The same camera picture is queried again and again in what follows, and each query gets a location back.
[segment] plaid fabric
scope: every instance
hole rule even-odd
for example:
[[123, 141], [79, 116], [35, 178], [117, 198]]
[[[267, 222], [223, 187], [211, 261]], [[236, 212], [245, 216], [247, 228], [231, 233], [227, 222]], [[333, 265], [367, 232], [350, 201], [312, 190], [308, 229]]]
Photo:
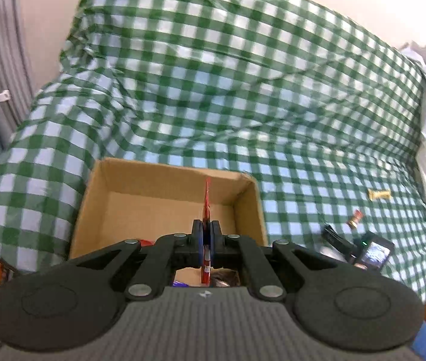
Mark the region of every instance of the plaid fabric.
[[270, 242], [318, 249], [323, 221], [373, 231], [396, 245], [384, 274], [426, 301], [421, 74], [353, 21], [308, 0], [81, 0], [61, 64], [0, 159], [10, 264], [67, 257], [93, 164], [113, 156], [250, 173]]

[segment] ribbed surface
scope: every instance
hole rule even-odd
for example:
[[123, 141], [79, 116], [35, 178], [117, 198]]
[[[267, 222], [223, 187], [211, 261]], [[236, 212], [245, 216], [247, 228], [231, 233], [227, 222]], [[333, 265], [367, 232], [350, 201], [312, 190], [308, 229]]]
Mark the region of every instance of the ribbed surface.
[[131, 303], [113, 329], [86, 346], [53, 354], [4, 346], [0, 361], [419, 360], [406, 347], [375, 355], [334, 350], [304, 334], [282, 305], [256, 300], [246, 288], [205, 291], [166, 288], [156, 300]]

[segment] white clip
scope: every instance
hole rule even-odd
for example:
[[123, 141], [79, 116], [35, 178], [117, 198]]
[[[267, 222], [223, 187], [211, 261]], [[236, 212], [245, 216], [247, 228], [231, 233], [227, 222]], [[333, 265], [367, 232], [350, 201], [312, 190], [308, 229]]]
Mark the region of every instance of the white clip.
[[8, 100], [11, 100], [11, 93], [5, 89], [2, 93], [0, 93], [0, 103]]

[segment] cardboard box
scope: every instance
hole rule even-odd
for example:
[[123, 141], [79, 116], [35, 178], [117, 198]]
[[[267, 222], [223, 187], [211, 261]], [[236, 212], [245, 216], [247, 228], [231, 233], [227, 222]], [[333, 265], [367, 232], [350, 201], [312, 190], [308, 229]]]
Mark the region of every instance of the cardboard box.
[[156, 241], [191, 233], [202, 218], [206, 178], [211, 178], [211, 219], [224, 234], [251, 236], [266, 245], [258, 187], [231, 171], [174, 167], [122, 159], [97, 161], [79, 212], [70, 258], [125, 239]]

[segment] green and white checkered cloth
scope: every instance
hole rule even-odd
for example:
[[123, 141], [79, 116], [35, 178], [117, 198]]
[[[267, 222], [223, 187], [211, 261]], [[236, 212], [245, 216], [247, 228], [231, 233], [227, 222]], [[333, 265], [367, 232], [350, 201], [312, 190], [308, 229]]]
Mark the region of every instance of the green and white checkered cloth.
[[421, 74], [347, 17], [308, 0], [81, 0], [61, 64], [0, 159], [10, 264], [66, 259], [94, 162], [113, 156], [250, 173], [270, 242], [318, 249], [323, 220], [373, 231], [396, 245], [384, 274], [426, 301]]

